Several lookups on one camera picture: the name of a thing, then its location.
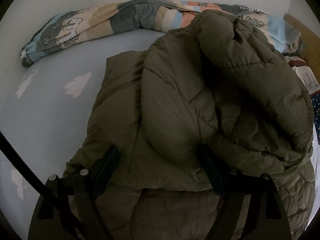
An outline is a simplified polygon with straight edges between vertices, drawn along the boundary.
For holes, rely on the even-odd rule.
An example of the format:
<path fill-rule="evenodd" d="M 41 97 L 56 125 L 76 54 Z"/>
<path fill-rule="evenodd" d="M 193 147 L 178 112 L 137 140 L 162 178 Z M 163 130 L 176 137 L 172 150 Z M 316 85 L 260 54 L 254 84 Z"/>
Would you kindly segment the olive green puffer jacket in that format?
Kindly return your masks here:
<path fill-rule="evenodd" d="M 64 176 L 109 146 L 120 165 L 96 200 L 115 239 L 205 239 L 218 211 L 206 171 L 273 179 L 291 239 L 314 203 L 313 107 L 285 57 L 247 21 L 207 10 L 146 51 L 106 61 L 87 135 Z"/>

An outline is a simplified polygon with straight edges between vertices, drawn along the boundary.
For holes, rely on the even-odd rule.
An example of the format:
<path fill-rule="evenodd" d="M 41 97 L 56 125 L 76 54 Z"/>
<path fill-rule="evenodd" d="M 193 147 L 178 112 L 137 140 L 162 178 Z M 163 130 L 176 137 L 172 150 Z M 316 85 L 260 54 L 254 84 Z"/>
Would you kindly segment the navy dotted pillow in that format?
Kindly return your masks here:
<path fill-rule="evenodd" d="M 314 94 L 311 96 L 311 102 L 313 106 L 314 125 L 317 134 L 317 141 L 320 144 L 320 94 Z"/>

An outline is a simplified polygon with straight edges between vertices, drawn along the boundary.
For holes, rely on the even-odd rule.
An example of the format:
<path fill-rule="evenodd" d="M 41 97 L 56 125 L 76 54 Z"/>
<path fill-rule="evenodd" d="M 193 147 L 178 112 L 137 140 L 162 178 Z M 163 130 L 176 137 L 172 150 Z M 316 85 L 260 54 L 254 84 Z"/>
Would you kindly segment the light blue cloud bedsheet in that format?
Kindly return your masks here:
<path fill-rule="evenodd" d="M 78 230 L 71 181 L 63 174 L 86 139 L 106 61 L 127 51 L 146 51 L 165 34 L 135 31 L 119 42 L 108 38 L 56 52 L 34 64 L 17 94 L 9 98 L 1 111 L 1 130 L 45 189 L 29 199 L 22 197 L 24 185 L 15 180 L 7 184 L 18 208 L 27 213 L 29 238 L 85 239 Z M 250 189 L 231 239 L 291 239 L 283 201 L 271 176 L 253 177 Z M 315 190 L 310 218 L 319 207 L 317 197 Z"/>

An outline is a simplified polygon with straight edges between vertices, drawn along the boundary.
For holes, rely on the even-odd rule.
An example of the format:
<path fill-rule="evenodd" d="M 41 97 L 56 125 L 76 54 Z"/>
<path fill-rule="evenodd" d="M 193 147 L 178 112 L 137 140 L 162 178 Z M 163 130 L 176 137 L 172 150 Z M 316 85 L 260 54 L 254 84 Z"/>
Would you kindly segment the brown wooden headboard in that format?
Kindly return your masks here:
<path fill-rule="evenodd" d="M 284 20 L 296 28 L 302 35 L 302 40 L 306 44 L 302 54 L 307 59 L 308 66 L 313 71 L 315 77 L 319 81 L 320 71 L 320 42 L 319 37 L 311 31 L 306 25 L 299 20 L 295 19 L 289 14 L 285 14 Z"/>

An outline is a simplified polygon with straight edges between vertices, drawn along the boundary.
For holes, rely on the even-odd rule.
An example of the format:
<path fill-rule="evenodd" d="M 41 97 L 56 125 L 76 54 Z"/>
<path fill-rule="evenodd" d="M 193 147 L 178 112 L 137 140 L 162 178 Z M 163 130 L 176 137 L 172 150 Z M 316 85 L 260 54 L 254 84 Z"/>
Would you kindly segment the colourful patchwork rolled quilt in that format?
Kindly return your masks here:
<path fill-rule="evenodd" d="M 175 1 L 131 0 L 59 13 L 50 18 L 22 47 L 23 67 L 73 45 L 139 28 L 166 33 L 188 26 L 205 10 L 222 11 L 258 28 L 280 53 L 305 48 L 301 33 L 283 19 L 245 5 Z"/>

